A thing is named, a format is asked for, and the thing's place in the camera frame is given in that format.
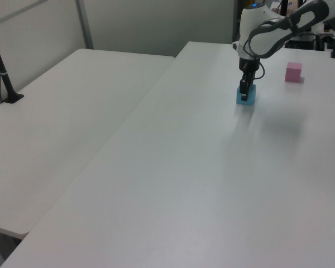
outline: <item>block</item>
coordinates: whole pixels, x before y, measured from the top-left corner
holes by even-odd
[[[302,73],[302,63],[288,63],[286,66],[285,79],[286,82],[300,83],[300,75]]]
[[[248,92],[248,100],[244,101],[244,100],[241,100],[242,95],[240,94],[240,87],[238,87],[236,103],[242,104],[242,105],[253,105],[256,100],[256,89],[257,89],[257,86],[252,84],[250,86],[250,91]]]

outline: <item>white table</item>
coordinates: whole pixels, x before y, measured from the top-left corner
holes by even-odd
[[[0,105],[0,232],[24,238],[173,59],[78,50]]]
[[[335,60],[263,63],[239,106],[231,46],[188,43],[3,268],[335,267]]]

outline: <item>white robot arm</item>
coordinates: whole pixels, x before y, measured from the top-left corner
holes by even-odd
[[[335,17],[335,0],[308,0],[292,14],[283,17],[262,3],[246,7],[241,16],[238,47],[241,99],[246,101],[248,90],[255,78],[260,59],[269,58],[280,49],[284,42],[311,26]]]

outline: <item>equipment in background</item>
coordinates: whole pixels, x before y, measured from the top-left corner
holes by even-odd
[[[4,99],[3,102],[15,103],[19,99],[23,98],[22,94],[18,94],[13,90],[9,75],[7,74],[1,55],[0,55],[0,77],[2,78],[7,91],[7,98]]]

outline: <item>white wall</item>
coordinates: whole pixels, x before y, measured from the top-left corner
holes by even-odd
[[[235,0],[81,0],[95,49],[177,56],[188,41],[231,43]]]
[[[0,52],[15,91],[81,48],[75,0],[48,0],[0,24]]]

